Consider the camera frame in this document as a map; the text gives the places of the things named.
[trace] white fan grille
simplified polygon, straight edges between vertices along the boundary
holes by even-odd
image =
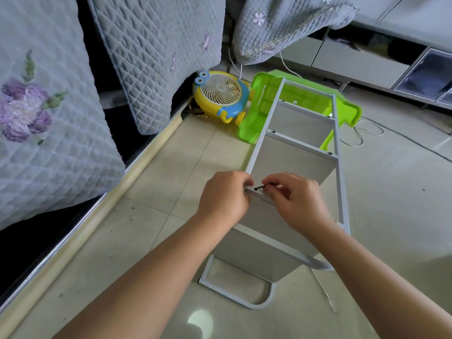
[[[229,106],[238,102],[242,96],[242,89],[238,82],[222,73],[211,73],[205,85],[201,86],[203,96],[217,104]]]

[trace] green plastic container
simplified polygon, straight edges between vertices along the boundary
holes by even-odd
[[[283,77],[301,85],[306,85],[326,93],[336,94],[339,126],[342,126],[344,122],[349,126],[355,126],[363,113],[360,107],[348,102],[336,89],[320,85],[307,79],[301,79],[300,77],[280,70],[273,70],[269,73],[261,72],[254,77],[250,87],[250,93],[254,93],[254,97],[248,109],[248,114],[239,125],[239,130],[237,131],[239,139],[250,144],[255,144],[257,142]],[[331,99],[329,97],[312,93],[293,85],[285,84],[279,98],[290,103],[296,101],[298,106],[326,116],[330,115],[332,112]],[[326,151],[332,138],[333,132],[331,131],[330,135],[325,139],[320,148]]]

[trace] fan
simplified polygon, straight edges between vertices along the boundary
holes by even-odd
[[[235,124],[240,125],[249,94],[247,84],[222,71],[201,71],[193,84],[193,97],[199,107],[226,124],[235,118]]]

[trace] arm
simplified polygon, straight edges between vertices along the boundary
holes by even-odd
[[[249,206],[245,172],[216,173],[196,214],[72,319],[62,338],[158,338],[201,263]]]
[[[342,231],[319,185],[294,174],[262,180],[279,214],[330,262],[382,338],[452,338],[452,316]]]

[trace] quilted fabric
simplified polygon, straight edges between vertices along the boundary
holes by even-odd
[[[348,0],[227,0],[237,22],[232,45],[241,64],[273,57],[325,26],[348,25],[357,9]]]
[[[184,79],[221,59],[225,0],[88,0],[141,134],[169,122]]]
[[[1,230],[103,194],[125,166],[99,103],[76,1],[0,0],[0,39]]]

